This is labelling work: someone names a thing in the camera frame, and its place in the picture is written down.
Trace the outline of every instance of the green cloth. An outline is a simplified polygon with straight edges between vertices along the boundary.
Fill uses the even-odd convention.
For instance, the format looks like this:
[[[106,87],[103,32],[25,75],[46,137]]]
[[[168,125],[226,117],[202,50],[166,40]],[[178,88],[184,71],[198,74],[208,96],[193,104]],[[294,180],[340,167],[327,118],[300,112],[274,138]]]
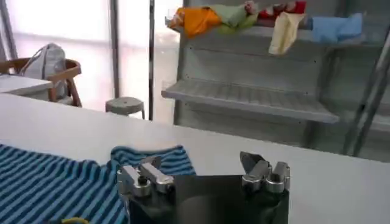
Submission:
[[[245,5],[227,6],[227,5],[208,5],[215,14],[219,16],[223,24],[236,27],[246,18]]]
[[[244,4],[239,6],[208,5],[207,7],[212,9],[221,19],[220,33],[231,34],[250,28],[257,20],[258,13],[247,16]]]
[[[250,15],[244,21],[241,21],[238,26],[230,27],[225,24],[219,26],[219,32],[223,34],[233,34],[252,27],[257,21],[257,15]]]

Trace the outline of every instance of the orange cloth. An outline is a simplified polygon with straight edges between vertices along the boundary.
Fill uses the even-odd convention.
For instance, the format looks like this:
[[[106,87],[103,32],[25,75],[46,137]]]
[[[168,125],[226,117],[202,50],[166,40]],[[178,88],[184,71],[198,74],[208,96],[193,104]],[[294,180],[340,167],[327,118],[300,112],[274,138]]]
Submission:
[[[176,11],[169,27],[183,26],[188,38],[205,33],[214,26],[221,25],[221,19],[212,9],[184,9]]]

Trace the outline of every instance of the yellow cloth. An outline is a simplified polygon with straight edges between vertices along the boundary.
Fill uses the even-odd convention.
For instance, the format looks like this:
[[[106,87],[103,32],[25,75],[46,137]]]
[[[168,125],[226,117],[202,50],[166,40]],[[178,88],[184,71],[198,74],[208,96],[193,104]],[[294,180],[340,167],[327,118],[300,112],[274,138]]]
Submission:
[[[304,17],[304,14],[285,12],[278,16],[271,45],[268,49],[270,54],[282,55],[287,52],[297,38],[298,25]]]
[[[73,224],[73,223],[82,223],[82,224],[89,224],[88,221],[86,221],[85,219],[82,219],[82,218],[78,218],[78,217],[73,217],[73,218],[70,218],[70,219],[63,219],[61,221],[62,224]]]
[[[226,24],[222,24],[219,27],[219,31],[220,33],[223,34],[237,33],[239,31],[252,27],[256,21],[257,21],[257,15],[250,15],[244,21],[241,21],[237,27],[230,27]]]

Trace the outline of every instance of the yellow cable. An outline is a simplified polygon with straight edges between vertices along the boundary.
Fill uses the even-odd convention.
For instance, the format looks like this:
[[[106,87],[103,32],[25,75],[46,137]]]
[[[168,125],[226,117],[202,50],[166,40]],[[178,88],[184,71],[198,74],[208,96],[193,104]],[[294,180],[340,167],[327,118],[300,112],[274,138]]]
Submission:
[[[77,222],[83,223],[83,224],[89,224],[89,222],[86,221],[85,219],[77,218],[77,217],[73,217],[73,218],[70,218],[70,219],[63,219],[62,220],[63,224],[67,224],[67,223],[71,224],[71,223],[77,223]]]

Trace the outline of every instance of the metal gripper jaw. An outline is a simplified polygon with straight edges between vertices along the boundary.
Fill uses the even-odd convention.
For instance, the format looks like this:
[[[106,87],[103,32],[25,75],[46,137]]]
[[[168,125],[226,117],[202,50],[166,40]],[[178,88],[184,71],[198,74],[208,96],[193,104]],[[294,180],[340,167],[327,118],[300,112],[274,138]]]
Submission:
[[[272,170],[270,163],[260,155],[241,152],[240,159],[246,173],[243,175],[242,185],[248,193],[259,191],[263,187],[274,194],[289,191],[290,168],[287,163],[278,162]]]
[[[174,179],[159,171],[161,158],[149,156],[138,167],[122,166],[117,173],[120,194],[146,197],[151,194],[152,185],[160,193],[168,193],[174,187]]]

